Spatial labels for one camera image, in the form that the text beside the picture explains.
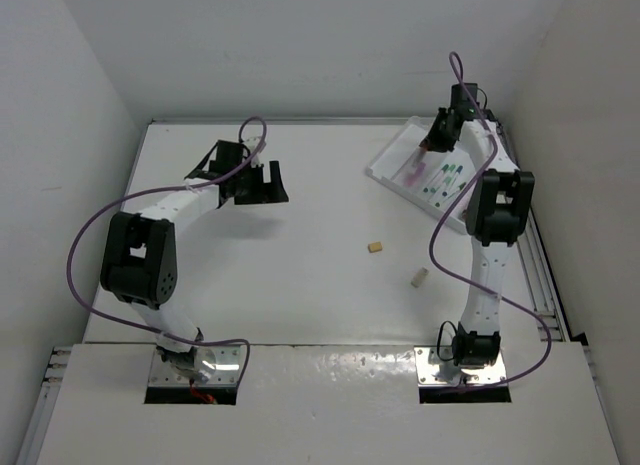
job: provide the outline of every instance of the white enclosure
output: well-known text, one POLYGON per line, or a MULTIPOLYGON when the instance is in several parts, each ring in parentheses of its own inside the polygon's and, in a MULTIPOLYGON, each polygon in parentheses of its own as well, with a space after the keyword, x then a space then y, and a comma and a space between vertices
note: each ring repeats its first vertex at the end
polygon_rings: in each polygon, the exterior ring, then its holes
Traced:
MULTIPOLYGON (((84 331, 64 279, 73 235, 124 192, 151 119, 429 116, 449 100, 450 50, 536 175, 572 331, 590 341, 621 463, 640 460, 639 1, 0 0, 0 464, 17 456, 51 347, 84 331)), ((86 297, 105 226, 76 259, 86 297)))
POLYGON ((137 118, 411 116, 447 54, 509 110, 562 0, 65 0, 137 118))

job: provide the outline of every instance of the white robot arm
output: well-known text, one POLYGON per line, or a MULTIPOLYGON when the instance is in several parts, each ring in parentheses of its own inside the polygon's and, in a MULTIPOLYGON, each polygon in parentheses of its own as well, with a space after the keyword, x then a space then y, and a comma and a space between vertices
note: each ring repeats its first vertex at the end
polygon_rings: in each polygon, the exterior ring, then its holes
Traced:
POLYGON ((264 182, 263 166, 254 158, 219 185, 198 188, 247 159, 245 143, 218 141, 187 176, 185 189, 174 192, 138 213, 118 212, 111 219, 100 272, 100 284, 128 303, 147 323, 161 331, 156 344, 163 360, 182 375, 197 379, 197 349, 166 336, 202 341, 185 304, 172 298, 178 281, 176 241, 201 216, 233 198, 236 205, 288 202, 280 166, 269 162, 271 181, 264 182), (217 150, 214 160, 209 157, 217 150))
MULTIPOLYGON (((466 84, 477 90, 476 84, 466 84)), ((452 87, 451 106, 441 108, 423 150, 451 151, 454 146, 469 154, 476 170, 491 157, 494 134, 498 146, 495 158, 477 182, 467 208, 466 227, 472 236, 471 280, 498 294, 469 287, 467 305, 452 343, 453 362, 464 367, 493 365, 500 351, 499 305, 502 281, 513 244, 524 232, 529 214, 534 177, 522 172, 509 158, 495 123, 487 132, 474 116, 460 85, 452 87)))

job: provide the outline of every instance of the green marker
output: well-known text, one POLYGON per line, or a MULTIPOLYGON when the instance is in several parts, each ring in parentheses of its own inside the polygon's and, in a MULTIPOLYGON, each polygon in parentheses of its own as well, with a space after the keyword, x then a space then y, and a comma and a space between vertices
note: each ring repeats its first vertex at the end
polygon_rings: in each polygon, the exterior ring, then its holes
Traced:
POLYGON ((466 186, 467 186, 467 182, 462 182, 462 183, 461 183, 461 184, 456 188, 456 191, 455 191, 455 192, 453 192, 451 195, 449 195, 449 196, 447 197, 447 199, 446 199, 444 202, 442 202, 442 205, 444 205, 444 204, 445 204, 445 203, 447 203, 449 200, 451 200, 453 197, 455 197, 455 196, 456 196, 458 193, 460 193, 460 191, 461 191, 461 190, 463 190, 463 189, 464 189, 464 187, 466 187, 466 186))
POLYGON ((444 185, 446 187, 447 185, 449 185, 451 183, 451 180, 453 180, 453 177, 445 178, 442 182, 440 182, 440 185, 438 185, 438 188, 434 187, 434 188, 431 189, 431 193, 436 193, 438 190, 440 190, 442 185, 444 185))
POLYGON ((455 165, 444 165, 440 171, 438 173, 436 173, 433 178, 431 180, 429 180, 429 182, 425 185, 424 190, 422 190, 424 193, 429 192, 429 185, 431 185, 433 182, 435 182, 436 178, 440 178, 440 175, 446 175, 448 171, 453 170, 456 166, 455 165))
POLYGON ((454 175, 455 178, 453 179, 453 182, 451 182, 451 184, 447 187, 447 189, 442 192, 442 196, 443 197, 446 197, 447 195, 449 195, 449 192, 453 189, 453 186, 458 181, 458 178, 460 178, 460 172, 462 172, 463 168, 464 167, 462 165, 460 165, 457 168, 457 170, 455 172, 453 172, 453 175, 454 175))

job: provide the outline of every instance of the plastic tray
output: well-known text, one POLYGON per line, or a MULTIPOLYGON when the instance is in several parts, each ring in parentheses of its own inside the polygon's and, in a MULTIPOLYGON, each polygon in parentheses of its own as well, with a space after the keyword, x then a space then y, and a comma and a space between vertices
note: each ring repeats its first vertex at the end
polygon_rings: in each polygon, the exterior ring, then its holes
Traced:
MULTIPOLYGON (((433 119, 411 117, 366 169, 367 175, 439 219, 476 170, 469 155, 421 154, 418 144, 429 132, 433 119)), ((466 233, 464 215, 471 194, 454 209, 446 225, 466 233)))

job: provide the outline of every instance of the white tabletop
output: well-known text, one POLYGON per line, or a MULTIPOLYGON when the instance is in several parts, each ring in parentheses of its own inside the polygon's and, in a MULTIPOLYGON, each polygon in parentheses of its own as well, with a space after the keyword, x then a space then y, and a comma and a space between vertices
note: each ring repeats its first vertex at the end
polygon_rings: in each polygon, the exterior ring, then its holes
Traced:
MULTIPOLYGON (((457 322, 467 286, 434 270, 428 258, 435 220, 364 174, 401 125, 273 124, 263 162, 279 160, 290 203, 234 206, 201 218, 178 242, 179 282, 208 340, 247 338, 262 344, 433 343, 442 321, 457 322), (367 244, 381 241, 370 254, 367 244), (431 270, 422 287, 413 275, 431 270)), ((182 182, 217 139, 237 125, 152 124, 130 192, 182 182)), ((248 135, 258 134, 250 128, 248 135)), ((127 203, 135 212, 161 196, 127 203)), ((441 261, 471 268, 467 236, 444 229, 441 261)), ((503 293, 531 308, 518 252, 503 293)), ((95 306, 141 321, 99 290, 95 306)), ((535 322, 504 305, 503 344, 536 344, 535 322)), ((86 342, 152 342, 146 332, 92 317, 86 342)))
MULTIPOLYGON (((505 350, 510 373, 542 344, 505 350)), ((255 347, 232 406, 145 405, 151 345, 73 349, 38 465, 614 465, 578 343, 511 403, 421 405, 406 346, 255 347)))

